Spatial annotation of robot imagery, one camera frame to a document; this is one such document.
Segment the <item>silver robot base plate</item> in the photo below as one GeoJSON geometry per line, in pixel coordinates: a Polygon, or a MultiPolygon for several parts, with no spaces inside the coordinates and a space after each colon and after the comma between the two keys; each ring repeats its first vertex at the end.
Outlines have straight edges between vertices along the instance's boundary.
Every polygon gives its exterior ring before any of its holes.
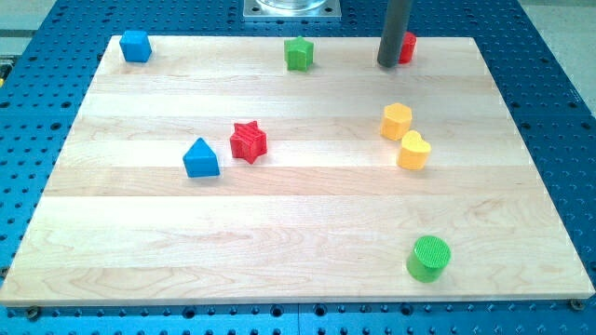
{"type": "Polygon", "coordinates": [[[289,20],[342,18],[339,0],[244,0],[246,20],[289,20]]]}

